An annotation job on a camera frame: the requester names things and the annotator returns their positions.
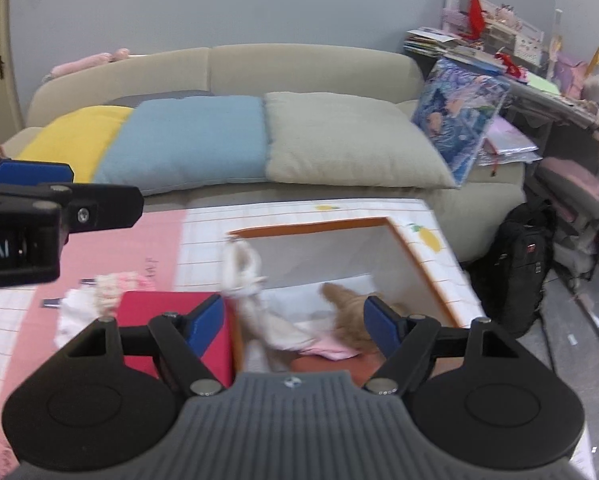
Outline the brown plush toy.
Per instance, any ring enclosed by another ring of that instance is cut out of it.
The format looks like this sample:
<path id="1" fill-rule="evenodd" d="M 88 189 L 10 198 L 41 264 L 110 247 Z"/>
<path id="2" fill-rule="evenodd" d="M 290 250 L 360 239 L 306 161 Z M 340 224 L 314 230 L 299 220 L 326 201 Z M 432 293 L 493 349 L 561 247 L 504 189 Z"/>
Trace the brown plush toy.
<path id="1" fill-rule="evenodd" d="M 335 307 L 333 337 L 344 346 L 362 354 L 379 352 L 363 320 L 363 308 L 368 295 L 357 294 L 354 290 L 335 283 L 322 284 L 320 293 Z"/>

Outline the pink cloth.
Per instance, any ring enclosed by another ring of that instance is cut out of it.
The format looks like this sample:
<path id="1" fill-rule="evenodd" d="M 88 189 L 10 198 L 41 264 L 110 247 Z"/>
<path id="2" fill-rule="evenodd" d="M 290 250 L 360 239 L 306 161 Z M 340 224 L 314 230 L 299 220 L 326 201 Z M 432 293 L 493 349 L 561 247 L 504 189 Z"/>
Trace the pink cloth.
<path id="1" fill-rule="evenodd" d="M 341 341 L 331 336 L 318 338 L 305 350 L 307 356 L 320 356 L 330 361 L 344 361 L 359 356 L 358 350 L 342 344 Z"/>

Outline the pink white crochet hat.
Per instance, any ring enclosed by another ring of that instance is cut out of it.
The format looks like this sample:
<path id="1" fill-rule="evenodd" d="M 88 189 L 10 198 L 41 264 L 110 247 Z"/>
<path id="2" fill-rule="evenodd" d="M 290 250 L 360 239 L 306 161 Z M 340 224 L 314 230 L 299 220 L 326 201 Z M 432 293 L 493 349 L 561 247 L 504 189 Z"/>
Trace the pink white crochet hat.
<path id="1" fill-rule="evenodd" d="M 114 313 L 126 292 L 152 292 L 154 282 L 137 272 L 97 275 L 94 278 L 94 307 L 101 315 Z"/>

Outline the white cloth doll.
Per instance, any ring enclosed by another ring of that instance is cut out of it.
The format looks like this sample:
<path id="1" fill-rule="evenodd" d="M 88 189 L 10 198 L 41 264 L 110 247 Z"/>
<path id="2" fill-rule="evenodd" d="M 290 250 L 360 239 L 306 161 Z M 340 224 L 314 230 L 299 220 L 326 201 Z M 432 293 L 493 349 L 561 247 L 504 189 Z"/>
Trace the white cloth doll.
<path id="1" fill-rule="evenodd" d="M 241 370 L 287 372 L 298 352 L 316 341 L 272 311 L 263 296 L 262 260 L 243 238 L 231 236 L 222 249 L 220 291 L 237 319 L 242 341 Z"/>

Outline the white cloth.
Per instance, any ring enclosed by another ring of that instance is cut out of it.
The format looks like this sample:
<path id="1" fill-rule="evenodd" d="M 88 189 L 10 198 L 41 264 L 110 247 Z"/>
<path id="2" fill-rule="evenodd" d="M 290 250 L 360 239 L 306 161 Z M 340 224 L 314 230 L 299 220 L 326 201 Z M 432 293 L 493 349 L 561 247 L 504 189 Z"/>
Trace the white cloth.
<path id="1" fill-rule="evenodd" d="M 86 285 L 73 288 L 60 301 L 59 317 L 53 342 L 64 347 L 91 322 L 102 316 L 115 316 L 123 293 Z"/>

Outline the red box lid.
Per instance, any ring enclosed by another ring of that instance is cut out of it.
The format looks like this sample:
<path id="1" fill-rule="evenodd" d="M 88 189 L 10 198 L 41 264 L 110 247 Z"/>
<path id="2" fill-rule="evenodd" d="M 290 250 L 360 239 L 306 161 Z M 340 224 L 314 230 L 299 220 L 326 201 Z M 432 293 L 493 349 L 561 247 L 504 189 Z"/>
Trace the red box lid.
<path id="1" fill-rule="evenodd" d="M 190 351 L 217 380 L 229 387 L 234 381 L 230 315 L 214 292 L 125 292 L 117 307 L 118 326 L 148 325 L 152 318 L 178 314 L 179 335 Z"/>

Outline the pink checkered tablecloth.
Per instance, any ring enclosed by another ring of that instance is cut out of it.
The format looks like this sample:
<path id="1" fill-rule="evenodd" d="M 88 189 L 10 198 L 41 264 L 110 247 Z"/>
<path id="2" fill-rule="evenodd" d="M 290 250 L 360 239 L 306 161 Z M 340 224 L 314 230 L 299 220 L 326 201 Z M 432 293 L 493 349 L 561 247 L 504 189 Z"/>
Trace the pink checkered tablecloth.
<path id="1" fill-rule="evenodd" d="M 216 292 L 230 233 L 260 226 L 391 218 L 446 237 L 422 200 L 306 200 L 150 212 L 131 229 L 73 235 L 51 284 L 0 288 L 0 479 L 38 479 L 18 463 L 1 428 L 7 396 L 56 350 L 59 312 L 46 299 L 84 278 L 137 272 L 163 292 Z M 341 373 L 309 374 L 296 388 L 282 375 L 238 379 L 226 403 L 181 422 L 184 445 L 112 471 L 115 479 L 484 479 L 425 443 L 397 403 L 358 392 Z"/>

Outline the orange rimmed white box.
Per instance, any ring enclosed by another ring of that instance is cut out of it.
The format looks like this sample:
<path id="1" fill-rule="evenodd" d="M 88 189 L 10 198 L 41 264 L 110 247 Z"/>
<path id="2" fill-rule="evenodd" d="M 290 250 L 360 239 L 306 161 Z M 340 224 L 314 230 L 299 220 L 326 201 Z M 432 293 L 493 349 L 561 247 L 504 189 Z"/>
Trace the orange rimmed white box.
<path id="1" fill-rule="evenodd" d="M 333 337 L 335 307 L 320 293 L 324 283 L 380 296 L 400 313 L 424 314 L 445 326 L 467 327 L 484 313 L 455 256 L 428 226 L 400 226 L 379 217 L 260 226 L 234 231 L 228 240 L 231 236 L 243 238 L 260 255 L 263 296 L 272 311 L 316 340 Z M 240 330 L 231 315 L 236 369 L 244 372 Z M 347 370 L 361 384 L 383 360 L 377 352 L 330 361 L 305 350 L 288 372 Z"/>

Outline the light blue cushion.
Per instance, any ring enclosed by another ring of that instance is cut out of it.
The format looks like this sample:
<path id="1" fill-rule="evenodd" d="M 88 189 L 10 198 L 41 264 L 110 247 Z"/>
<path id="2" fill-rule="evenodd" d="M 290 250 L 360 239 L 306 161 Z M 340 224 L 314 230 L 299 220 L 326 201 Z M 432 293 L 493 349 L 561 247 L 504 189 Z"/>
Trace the light blue cushion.
<path id="1" fill-rule="evenodd" d="M 268 132 L 256 96 L 191 96 L 140 104 L 101 158 L 94 183 L 143 195 L 266 180 Z"/>

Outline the pink plush on sofa back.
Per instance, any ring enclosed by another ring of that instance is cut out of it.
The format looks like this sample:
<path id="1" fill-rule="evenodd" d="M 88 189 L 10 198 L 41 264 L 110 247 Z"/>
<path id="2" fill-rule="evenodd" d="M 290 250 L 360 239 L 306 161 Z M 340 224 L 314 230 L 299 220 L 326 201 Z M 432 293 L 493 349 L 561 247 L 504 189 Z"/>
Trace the pink plush on sofa back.
<path id="1" fill-rule="evenodd" d="M 118 49 L 113 53 L 102 52 L 86 56 L 86 58 L 80 58 L 79 60 L 73 62 L 67 62 L 54 66 L 53 69 L 50 70 L 50 72 L 44 78 L 42 78 L 42 82 L 45 84 L 50 80 L 82 72 L 83 70 L 89 70 L 90 68 L 114 63 L 117 61 L 124 61 L 126 58 L 129 58 L 129 56 L 130 51 L 126 48 Z"/>

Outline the black backpack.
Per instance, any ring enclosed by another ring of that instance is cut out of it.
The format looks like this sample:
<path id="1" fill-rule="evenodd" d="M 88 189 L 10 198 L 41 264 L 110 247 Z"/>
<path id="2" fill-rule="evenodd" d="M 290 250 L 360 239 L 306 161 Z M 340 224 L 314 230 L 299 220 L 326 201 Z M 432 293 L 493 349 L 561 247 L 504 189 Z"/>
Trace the black backpack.
<path id="1" fill-rule="evenodd" d="M 486 254 L 467 265 L 487 318 L 515 338 L 538 318 L 556 229 L 557 212 L 549 200 L 523 203 L 507 214 Z"/>

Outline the plastic document folders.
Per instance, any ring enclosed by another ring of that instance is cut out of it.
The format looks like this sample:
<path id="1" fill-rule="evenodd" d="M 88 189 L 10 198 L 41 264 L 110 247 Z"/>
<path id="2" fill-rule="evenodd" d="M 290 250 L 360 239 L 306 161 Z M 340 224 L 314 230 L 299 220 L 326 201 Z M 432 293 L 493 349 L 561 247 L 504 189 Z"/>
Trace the plastic document folders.
<path id="1" fill-rule="evenodd" d="M 539 147 L 505 118 L 497 116 L 488 128 L 476 165 L 481 167 L 530 164 L 541 159 Z"/>

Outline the pink desk chair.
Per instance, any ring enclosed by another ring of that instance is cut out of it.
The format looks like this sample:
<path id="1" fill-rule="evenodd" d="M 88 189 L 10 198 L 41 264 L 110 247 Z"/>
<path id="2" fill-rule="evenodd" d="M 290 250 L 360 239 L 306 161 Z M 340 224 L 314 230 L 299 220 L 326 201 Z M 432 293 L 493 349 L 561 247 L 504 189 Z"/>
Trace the pink desk chair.
<path id="1" fill-rule="evenodd" d="M 599 140 L 594 170 L 572 159 L 546 157 L 535 181 L 557 211 L 554 261 L 575 289 L 592 279 L 599 262 Z"/>

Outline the anime print cushion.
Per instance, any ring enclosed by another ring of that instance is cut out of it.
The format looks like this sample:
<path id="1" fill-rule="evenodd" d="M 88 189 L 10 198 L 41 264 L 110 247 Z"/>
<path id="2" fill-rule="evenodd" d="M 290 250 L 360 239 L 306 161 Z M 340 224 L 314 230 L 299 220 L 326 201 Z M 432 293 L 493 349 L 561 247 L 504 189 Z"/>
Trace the anime print cushion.
<path id="1" fill-rule="evenodd" d="M 499 115 L 510 85 L 440 58 L 429 73 L 413 123 L 431 140 L 456 185 L 463 185 Z"/>

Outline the cluttered desk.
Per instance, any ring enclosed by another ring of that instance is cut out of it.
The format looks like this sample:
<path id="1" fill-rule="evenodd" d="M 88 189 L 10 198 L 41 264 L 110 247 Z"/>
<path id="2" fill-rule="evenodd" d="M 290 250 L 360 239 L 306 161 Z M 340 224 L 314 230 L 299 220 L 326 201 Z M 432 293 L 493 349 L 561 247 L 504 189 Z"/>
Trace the cluttered desk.
<path id="1" fill-rule="evenodd" d="M 518 18 L 513 6 L 488 0 L 443 0 L 441 26 L 406 32 L 403 52 L 437 58 L 505 77 L 511 84 L 506 105 L 513 114 L 599 130 L 599 103 L 585 100 L 593 68 L 560 61 L 561 37 L 545 45 L 545 33 Z"/>

